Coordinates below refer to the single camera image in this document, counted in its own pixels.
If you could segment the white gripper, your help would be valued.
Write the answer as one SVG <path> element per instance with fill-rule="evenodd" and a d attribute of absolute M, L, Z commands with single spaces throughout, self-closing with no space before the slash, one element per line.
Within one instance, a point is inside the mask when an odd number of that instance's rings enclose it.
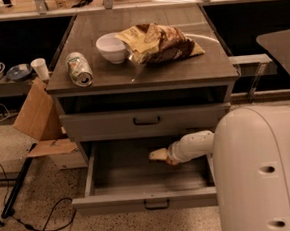
<path fill-rule="evenodd" d="M 160 148 L 159 150 L 155 150 L 149 153 L 148 158 L 150 160 L 156 161 L 166 161 L 167 157 L 170 157 L 173 160 L 177 160 L 179 163 L 183 163 L 184 158 L 181 153 L 181 146 L 178 141 L 173 142 L 168 150 L 166 148 Z"/>

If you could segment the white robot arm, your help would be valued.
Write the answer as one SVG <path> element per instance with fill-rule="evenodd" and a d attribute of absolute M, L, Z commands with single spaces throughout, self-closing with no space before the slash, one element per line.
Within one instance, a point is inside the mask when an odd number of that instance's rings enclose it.
<path fill-rule="evenodd" d="M 178 164 L 206 154 L 222 231 L 290 231 L 290 105 L 234 109 L 214 132 L 187 134 L 149 158 Z"/>

